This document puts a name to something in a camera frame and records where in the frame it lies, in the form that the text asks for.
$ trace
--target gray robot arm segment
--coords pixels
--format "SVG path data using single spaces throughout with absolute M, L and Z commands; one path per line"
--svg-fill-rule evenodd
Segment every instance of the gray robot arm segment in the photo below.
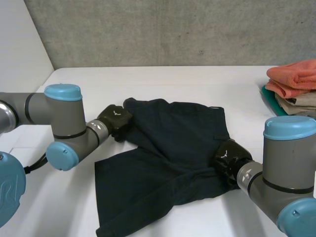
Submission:
M 316 121 L 271 118 L 264 136 L 263 165 L 241 167 L 238 186 L 289 237 L 316 236 Z
M 56 169 L 69 170 L 131 119 L 128 112 L 115 115 L 114 105 L 108 108 L 108 118 L 86 123 L 80 88 L 69 84 L 48 86 L 45 93 L 0 93 L 0 134 L 24 124 L 51 125 L 55 142 L 46 157 Z

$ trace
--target black shorts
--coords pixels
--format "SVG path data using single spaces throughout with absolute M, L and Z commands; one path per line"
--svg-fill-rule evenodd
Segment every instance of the black shorts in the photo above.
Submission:
M 98 237 L 125 237 L 174 205 L 220 196 L 232 187 L 210 161 L 229 139 L 224 109 L 162 99 L 127 99 L 126 140 L 138 148 L 95 164 Z

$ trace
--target orange towel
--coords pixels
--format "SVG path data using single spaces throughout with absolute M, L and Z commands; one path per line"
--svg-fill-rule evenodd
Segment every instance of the orange towel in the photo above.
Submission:
M 269 82 L 266 84 L 266 89 L 274 91 L 276 94 L 278 94 L 281 98 L 284 98 L 284 99 L 293 98 L 298 95 L 308 93 L 311 91 L 311 90 L 294 89 L 287 85 L 283 85 L 277 81 L 274 81 L 272 79 L 270 79 Z
M 282 98 L 293 98 L 316 89 L 316 59 L 270 68 L 266 85 Z

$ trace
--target folded clothes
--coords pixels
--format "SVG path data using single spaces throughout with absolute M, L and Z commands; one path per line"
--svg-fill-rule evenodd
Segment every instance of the folded clothes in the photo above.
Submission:
M 282 98 L 292 98 L 316 89 L 316 59 L 270 68 L 266 89 Z
M 267 90 L 271 90 L 278 94 L 281 98 L 293 98 L 297 97 L 301 94 L 308 93 L 311 90 L 301 90 L 301 89 L 294 89 L 287 85 L 283 85 L 277 81 L 274 81 L 272 79 L 269 80 L 269 82 L 266 84 L 265 88 Z
M 286 99 L 281 98 L 278 94 L 275 94 L 275 96 L 279 105 L 285 110 L 288 115 L 294 115 L 303 111 L 316 110 L 316 106 L 296 106 L 289 103 Z
M 95 164 L 98 237 L 125 237 L 174 205 L 236 189 L 211 167 L 229 139 L 224 109 L 162 99 L 127 99 L 133 114 L 126 140 L 138 148 Z
M 307 116 L 316 119 L 316 110 L 299 112 L 296 115 Z
M 316 91 L 305 93 L 295 98 L 287 99 L 287 101 L 295 106 L 316 106 Z

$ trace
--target white tabletop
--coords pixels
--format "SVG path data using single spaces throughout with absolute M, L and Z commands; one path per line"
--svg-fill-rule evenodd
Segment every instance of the white tabletop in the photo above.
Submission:
M 269 66 L 67 68 L 56 70 L 39 89 L 54 83 L 81 87 L 86 120 L 126 98 L 196 102 L 225 109 L 231 138 L 262 162 L 263 129 L 275 116 L 260 88 Z M 0 137 L 0 150 L 23 165 L 32 164 L 53 141 L 49 126 L 24 126 Z M 76 168 L 63 172 L 50 164 L 27 175 L 27 189 L 1 237 L 93 237 L 99 227 L 94 163 L 135 148 L 109 138 Z M 162 219 L 132 237 L 283 237 L 240 190 L 175 206 Z

